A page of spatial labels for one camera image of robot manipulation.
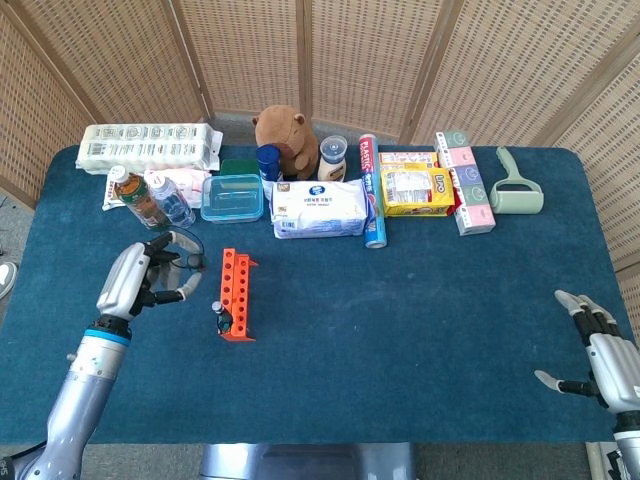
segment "cylindrical container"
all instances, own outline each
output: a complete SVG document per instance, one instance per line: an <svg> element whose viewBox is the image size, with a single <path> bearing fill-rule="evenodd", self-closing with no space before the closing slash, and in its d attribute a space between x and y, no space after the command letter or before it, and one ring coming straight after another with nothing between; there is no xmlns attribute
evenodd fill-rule
<svg viewBox="0 0 640 480"><path fill-rule="evenodd" d="M144 178L133 173L129 174L121 165L112 167L108 178L115 183L114 190L120 200L145 227L151 230L163 230L169 226L169 219L151 197Z"/></svg>
<svg viewBox="0 0 640 480"><path fill-rule="evenodd" d="M193 225L196 214L173 180L159 172L152 173L147 180L151 196L173 225L182 228Z"/></svg>
<svg viewBox="0 0 640 480"><path fill-rule="evenodd" d="M362 182L373 207L373 217L364 227L364 244L367 248L387 246L387 232L384 228L382 209L382 187L380 185L380 160L378 159L378 139L367 133L360 137L360 170Z"/></svg>
<svg viewBox="0 0 640 480"><path fill-rule="evenodd" d="M275 145L263 145L256 151L258 167L260 168L260 178L262 179L262 189L267 200L271 200L273 182L282 181L280 171L280 150Z"/></svg>
<svg viewBox="0 0 640 480"><path fill-rule="evenodd" d="M229 310L224 308L224 305L219 301L213 302L211 309L218 316L218 335L229 333L233 325L233 316L229 313Z"/></svg>
<svg viewBox="0 0 640 480"><path fill-rule="evenodd" d="M321 182L342 182L347 174L347 139L340 135L331 135L320 144L320 166L318 180Z"/></svg>

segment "test tube rack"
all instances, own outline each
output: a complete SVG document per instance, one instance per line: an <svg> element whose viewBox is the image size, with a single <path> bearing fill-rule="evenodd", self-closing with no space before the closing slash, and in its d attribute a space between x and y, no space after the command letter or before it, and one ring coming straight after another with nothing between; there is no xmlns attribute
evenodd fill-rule
<svg viewBox="0 0 640 480"><path fill-rule="evenodd" d="M231 330L220 336L228 342L254 342L249 337L249 267L258 264L248 254L225 248L222 253L220 302L233 317Z"/></svg>

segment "white package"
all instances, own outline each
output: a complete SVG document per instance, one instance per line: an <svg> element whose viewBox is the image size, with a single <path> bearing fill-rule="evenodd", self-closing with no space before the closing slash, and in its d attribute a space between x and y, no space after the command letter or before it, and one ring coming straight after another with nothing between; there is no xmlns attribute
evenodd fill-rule
<svg viewBox="0 0 640 480"><path fill-rule="evenodd" d="M89 125L76 168L109 173L122 165L132 173L167 168L219 170L222 132L206 123Z"/></svg>
<svg viewBox="0 0 640 480"><path fill-rule="evenodd" d="M271 197L276 238L362 235L368 217L362 180L278 182Z"/></svg>
<svg viewBox="0 0 640 480"><path fill-rule="evenodd" d="M202 206L202 184L207 177L211 176L209 172L193 170L191 168L145 170L145 180L155 172L173 180L191 208L200 208ZM115 207L124 207L124 203L118 198L114 191L114 186L114 182L110 181L107 177L102 210L106 211Z"/></svg>

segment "colorful box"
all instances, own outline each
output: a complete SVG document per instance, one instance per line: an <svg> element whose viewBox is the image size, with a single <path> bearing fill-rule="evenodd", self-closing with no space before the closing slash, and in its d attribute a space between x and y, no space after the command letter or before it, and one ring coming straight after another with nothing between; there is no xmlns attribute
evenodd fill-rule
<svg viewBox="0 0 640 480"><path fill-rule="evenodd" d="M449 170L454 187L467 185L482 185L482 177L477 165L465 165L463 167L453 167Z"/></svg>
<svg viewBox="0 0 640 480"><path fill-rule="evenodd" d="M460 235L487 233L496 226L491 206L488 203L482 205L462 204L453 215Z"/></svg>
<svg viewBox="0 0 640 480"><path fill-rule="evenodd" d="M460 201L467 205L482 205L489 203L489 197L482 185L469 185L458 189Z"/></svg>
<svg viewBox="0 0 640 480"><path fill-rule="evenodd" d="M444 168L382 170L385 217L444 217L454 204L451 176Z"/></svg>
<svg viewBox="0 0 640 480"><path fill-rule="evenodd" d="M437 168L438 154L436 152L381 152L378 154L381 170L404 168L420 165L426 168Z"/></svg>
<svg viewBox="0 0 640 480"><path fill-rule="evenodd" d="M440 166L451 174L460 202L454 212L460 235L490 232L496 222L466 133L437 132L435 148Z"/></svg>
<svg viewBox="0 0 640 480"><path fill-rule="evenodd" d="M453 168L464 165L475 165L471 147L446 148L438 150L438 162L441 167Z"/></svg>
<svg viewBox="0 0 640 480"><path fill-rule="evenodd" d="M436 150L447 150L469 146L469 136L463 130L450 130L448 132L436 132Z"/></svg>

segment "clear plastic food container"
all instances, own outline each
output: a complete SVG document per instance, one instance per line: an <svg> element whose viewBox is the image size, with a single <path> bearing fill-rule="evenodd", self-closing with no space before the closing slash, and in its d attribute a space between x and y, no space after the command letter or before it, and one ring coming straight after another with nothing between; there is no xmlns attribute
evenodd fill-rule
<svg viewBox="0 0 640 480"><path fill-rule="evenodd" d="M209 177L202 184L200 215L213 223L254 222L262 216L264 195L258 175Z"/></svg>

